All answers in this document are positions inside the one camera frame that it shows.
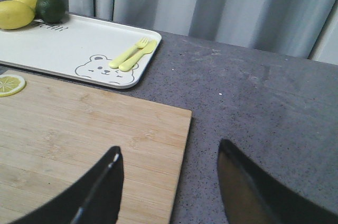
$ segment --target wood grain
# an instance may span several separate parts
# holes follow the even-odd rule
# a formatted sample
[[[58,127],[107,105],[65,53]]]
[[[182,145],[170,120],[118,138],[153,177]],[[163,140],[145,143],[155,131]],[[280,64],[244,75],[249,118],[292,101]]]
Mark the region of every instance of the wood grain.
[[[169,223],[191,111],[32,74],[0,98],[0,222],[47,202],[113,145],[124,156],[118,223]]]

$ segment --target fork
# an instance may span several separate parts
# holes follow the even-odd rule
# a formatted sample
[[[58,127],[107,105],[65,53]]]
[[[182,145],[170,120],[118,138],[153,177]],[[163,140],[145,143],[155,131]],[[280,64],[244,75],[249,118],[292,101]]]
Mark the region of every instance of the fork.
[[[148,38],[141,38],[132,47],[130,47],[128,50],[123,52],[117,58],[110,61],[109,67],[110,68],[118,68],[118,66],[120,64],[122,64],[125,60],[127,60],[137,49],[144,48],[147,45],[147,43],[148,43]]]

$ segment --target yellow knife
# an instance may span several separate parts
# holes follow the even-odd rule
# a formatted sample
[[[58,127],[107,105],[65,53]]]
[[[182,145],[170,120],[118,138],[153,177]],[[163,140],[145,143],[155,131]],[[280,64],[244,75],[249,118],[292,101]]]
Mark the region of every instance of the yellow knife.
[[[118,69],[120,69],[123,72],[129,71],[133,66],[142,58],[144,54],[149,54],[154,51],[156,48],[157,42],[155,40],[151,40],[147,46],[145,46],[143,49],[139,50],[135,53],[134,56],[127,59],[125,62],[119,65]]]

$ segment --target white tray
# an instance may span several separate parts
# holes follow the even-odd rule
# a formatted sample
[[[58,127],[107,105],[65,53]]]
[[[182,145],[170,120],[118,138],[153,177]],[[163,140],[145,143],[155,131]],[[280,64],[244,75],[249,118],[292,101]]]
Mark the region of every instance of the white tray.
[[[162,39],[154,31],[70,14],[61,24],[33,21],[21,29],[0,30],[0,63],[130,88],[138,83],[156,49],[128,72],[111,69],[108,63],[144,36],[157,45]]]

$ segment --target speckled surface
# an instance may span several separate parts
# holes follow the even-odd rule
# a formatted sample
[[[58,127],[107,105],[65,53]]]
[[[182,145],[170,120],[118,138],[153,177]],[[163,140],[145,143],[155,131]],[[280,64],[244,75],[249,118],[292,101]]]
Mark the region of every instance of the speckled surface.
[[[338,66],[160,34],[136,86],[90,86],[193,111],[171,223],[227,223],[216,172],[222,138],[338,213]]]

